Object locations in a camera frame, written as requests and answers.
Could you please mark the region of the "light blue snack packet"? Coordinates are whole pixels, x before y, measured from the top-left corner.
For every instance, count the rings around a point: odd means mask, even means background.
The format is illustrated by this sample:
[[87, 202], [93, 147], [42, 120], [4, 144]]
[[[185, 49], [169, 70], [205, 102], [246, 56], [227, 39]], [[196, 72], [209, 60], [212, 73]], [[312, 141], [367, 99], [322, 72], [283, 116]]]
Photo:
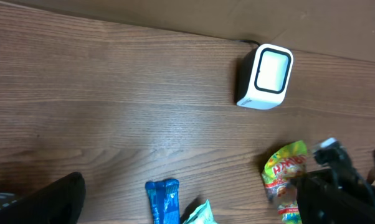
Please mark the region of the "light blue snack packet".
[[217, 224], [214, 219], [209, 200], [198, 206], [183, 224]]

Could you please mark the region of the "green snack bag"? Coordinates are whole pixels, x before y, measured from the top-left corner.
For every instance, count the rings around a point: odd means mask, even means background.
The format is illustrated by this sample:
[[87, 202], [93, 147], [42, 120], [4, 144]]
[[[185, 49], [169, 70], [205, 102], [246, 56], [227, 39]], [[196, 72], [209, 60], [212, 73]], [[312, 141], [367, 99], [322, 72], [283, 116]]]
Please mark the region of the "green snack bag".
[[307, 147], [303, 141], [283, 146], [264, 165], [262, 178], [268, 199], [275, 205], [283, 223], [301, 223], [297, 191], [291, 183], [306, 173]]

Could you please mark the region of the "blue snack bar wrapper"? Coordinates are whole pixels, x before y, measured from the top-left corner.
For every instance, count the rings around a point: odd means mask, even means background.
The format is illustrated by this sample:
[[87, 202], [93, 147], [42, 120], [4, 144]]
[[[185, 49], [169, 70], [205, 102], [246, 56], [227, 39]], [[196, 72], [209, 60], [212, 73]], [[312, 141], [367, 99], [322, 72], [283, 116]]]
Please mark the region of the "blue snack bar wrapper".
[[154, 224], [180, 224], [179, 181], [167, 179], [145, 183]]

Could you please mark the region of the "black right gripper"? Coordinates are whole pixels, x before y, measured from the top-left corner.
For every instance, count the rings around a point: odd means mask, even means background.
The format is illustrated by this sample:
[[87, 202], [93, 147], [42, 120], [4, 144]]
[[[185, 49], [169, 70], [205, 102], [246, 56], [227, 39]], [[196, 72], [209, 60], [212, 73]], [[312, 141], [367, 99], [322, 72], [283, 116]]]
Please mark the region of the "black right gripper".
[[333, 184], [337, 189], [375, 208], [374, 189], [353, 167], [350, 158], [344, 156], [332, 157], [328, 166], [331, 169]]

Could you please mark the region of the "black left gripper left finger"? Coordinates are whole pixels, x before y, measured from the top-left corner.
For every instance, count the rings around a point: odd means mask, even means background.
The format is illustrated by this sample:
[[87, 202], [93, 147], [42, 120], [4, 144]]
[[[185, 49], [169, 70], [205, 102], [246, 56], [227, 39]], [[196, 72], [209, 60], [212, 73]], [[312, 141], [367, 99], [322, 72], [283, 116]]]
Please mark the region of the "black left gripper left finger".
[[76, 224], [83, 209], [86, 186], [81, 173], [65, 177], [0, 210], [0, 223]]

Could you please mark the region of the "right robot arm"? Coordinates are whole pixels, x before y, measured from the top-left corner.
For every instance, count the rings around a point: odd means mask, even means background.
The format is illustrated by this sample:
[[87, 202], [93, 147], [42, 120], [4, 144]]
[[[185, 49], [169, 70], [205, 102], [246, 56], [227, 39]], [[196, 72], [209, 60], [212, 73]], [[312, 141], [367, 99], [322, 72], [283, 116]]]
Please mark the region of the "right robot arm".
[[375, 150], [374, 168], [364, 178], [354, 167], [345, 148], [333, 147], [333, 157], [328, 166], [338, 188], [375, 208]]

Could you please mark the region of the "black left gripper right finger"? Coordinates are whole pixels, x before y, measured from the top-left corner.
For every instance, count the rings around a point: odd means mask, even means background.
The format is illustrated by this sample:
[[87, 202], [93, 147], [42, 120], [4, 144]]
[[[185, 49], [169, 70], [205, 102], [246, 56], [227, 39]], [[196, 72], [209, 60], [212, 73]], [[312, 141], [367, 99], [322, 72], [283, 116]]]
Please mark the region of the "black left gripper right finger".
[[303, 223], [375, 224], [375, 208], [337, 189], [330, 169], [295, 178]]

